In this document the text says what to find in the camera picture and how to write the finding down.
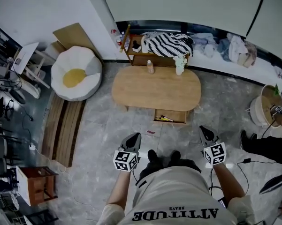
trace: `person's leg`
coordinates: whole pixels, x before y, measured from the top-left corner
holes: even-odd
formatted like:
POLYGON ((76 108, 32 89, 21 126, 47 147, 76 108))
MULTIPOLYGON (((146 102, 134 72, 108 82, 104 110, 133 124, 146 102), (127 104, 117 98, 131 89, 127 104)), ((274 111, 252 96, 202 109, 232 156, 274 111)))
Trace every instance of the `person's leg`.
POLYGON ((172 167, 172 166, 189 167, 201 173, 201 170, 196 166, 193 160, 181 159, 180 152, 178 151, 174 151, 172 153, 171 161, 169 162, 168 167, 172 167))
POLYGON ((241 143, 246 152, 261 155, 282 164, 282 138, 269 136, 252 140, 245 135, 241 136, 241 143))
POLYGON ((150 175, 151 173, 157 172, 158 170, 165 168, 160 159, 157 157, 154 150, 148 151, 148 159, 149 163, 147 167, 140 173, 139 181, 142 180, 144 177, 150 175))

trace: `black shoe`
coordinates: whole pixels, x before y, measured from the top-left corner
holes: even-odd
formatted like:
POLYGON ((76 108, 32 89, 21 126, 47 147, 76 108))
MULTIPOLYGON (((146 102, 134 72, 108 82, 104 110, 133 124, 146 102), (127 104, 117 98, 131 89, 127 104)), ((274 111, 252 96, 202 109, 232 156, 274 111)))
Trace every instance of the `black shoe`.
POLYGON ((243 144, 246 142, 246 140, 248 140, 248 137, 246 135, 246 131, 242 130, 241 134, 240 134, 240 147, 241 147, 242 150, 244 150, 243 144))
POLYGON ((252 134, 250 137, 251 140, 256 140, 258 138, 258 135, 256 133, 252 134))
POLYGON ((177 161, 180 159, 180 152, 174 150, 171 154, 171 161, 177 161))
POLYGON ((154 150, 150 149, 148 151, 148 159, 149 162, 153 162, 158 159, 158 156, 156 155, 156 152, 154 150))

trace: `power strip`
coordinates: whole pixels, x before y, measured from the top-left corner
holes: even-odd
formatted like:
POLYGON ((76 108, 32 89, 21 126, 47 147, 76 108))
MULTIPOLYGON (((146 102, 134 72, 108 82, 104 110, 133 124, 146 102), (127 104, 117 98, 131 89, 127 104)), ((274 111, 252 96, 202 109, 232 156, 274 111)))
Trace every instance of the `power strip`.
POLYGON ((29 145, 29 149, 34 151, 34 150, 36 149, 36 146, 31 143, 31 144, 29 145))

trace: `small trash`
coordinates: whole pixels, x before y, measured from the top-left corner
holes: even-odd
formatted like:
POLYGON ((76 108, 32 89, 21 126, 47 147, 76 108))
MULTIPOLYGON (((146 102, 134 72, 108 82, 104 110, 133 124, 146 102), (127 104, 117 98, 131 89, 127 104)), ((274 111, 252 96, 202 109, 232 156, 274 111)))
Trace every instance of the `small trash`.
POLYGON ((228 78, 227 81, 236 83, 236 80, 234 78, 228 78))

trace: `white beanbag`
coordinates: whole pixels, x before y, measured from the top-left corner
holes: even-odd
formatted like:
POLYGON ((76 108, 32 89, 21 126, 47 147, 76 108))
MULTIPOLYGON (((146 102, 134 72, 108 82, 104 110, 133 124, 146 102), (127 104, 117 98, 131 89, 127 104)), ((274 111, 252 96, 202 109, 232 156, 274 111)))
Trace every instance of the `white beanbag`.
POLYGON ((73 46, 62 52, 51 68, 51 86, 56 94, 67 101, 82 101, 93 95, 101 83, 102 64, 93 51, 73 46), (64 75, 74 69, 83 69, 86 77, 75 87, 63 84, 64 75))

